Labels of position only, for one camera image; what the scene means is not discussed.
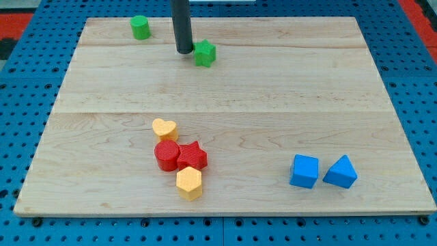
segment green hexagonal block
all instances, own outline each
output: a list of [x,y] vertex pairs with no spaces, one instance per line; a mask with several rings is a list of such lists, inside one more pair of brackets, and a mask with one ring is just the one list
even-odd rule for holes
[[194,43],[194,60],[196,66],[209,68],[211,63],[216,60],[216,46],[207,40]]

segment black pole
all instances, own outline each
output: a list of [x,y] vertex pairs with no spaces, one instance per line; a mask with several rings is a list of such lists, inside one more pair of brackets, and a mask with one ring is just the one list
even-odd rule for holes
[[170,6],[176,49],[181,54],[188,54],[193,51],[190,3],[188,0],[170,0]]

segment red block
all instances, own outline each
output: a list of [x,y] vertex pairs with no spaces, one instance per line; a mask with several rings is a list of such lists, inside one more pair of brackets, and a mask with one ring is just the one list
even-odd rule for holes
[[158,166],[163,171],[170,172],[178,168],[179,145],[173,140],[164,140],[155,147],[155,157]]
[[179,146],[179,148],[179,170],[182,170],[185,167],[192,167],[197,170],[201,170],[208,165],[207,154],[199,147],[199,143],[197,141],[194,141],[190,144],[182,144]]

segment toy block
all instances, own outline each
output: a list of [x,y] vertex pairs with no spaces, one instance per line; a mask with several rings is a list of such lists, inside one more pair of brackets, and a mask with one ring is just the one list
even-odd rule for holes
[[157,118],[152,122],[152,128],[158,137],[158,142],[163,140],[177,141],[179,138],[178,128],[174,121]]
[[145,16],[132,17],[130,27],[135,39],[144,40],[150,37],[149,20]]
[[192,167],[187,167],[176,174],[176,187],[179,195],[188,201],[202,195],[202,173]]
[[291,185],[311,189],[319,178],[319,159],[297,154],[290,173]]
[[323,182],[349,189],[358,178],[352,163],[347,155],[343,155],[329,168]]
[[155,146],[155,157],[158,166],[166,172],[174,171],[178,168],[179,145],[173,140],[164,140]]
[[211,63],[216,60],[216,46],[207,40],[194,43],[194,61],[196,66],[209,68]]
[[182,144],[179,146],[179,148],[179,170],[182,170],[185,167],[192,167],[197,170],[201,170],[208,165],[207,154],[199,147],[199,142],[194,141],[190,144]]

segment green cylinder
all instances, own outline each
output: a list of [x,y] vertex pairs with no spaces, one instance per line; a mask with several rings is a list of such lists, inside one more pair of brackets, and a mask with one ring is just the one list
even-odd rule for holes
[[130,19],[134,38],[144,40],[150,37],[149,21],[145,16],[134,16]]

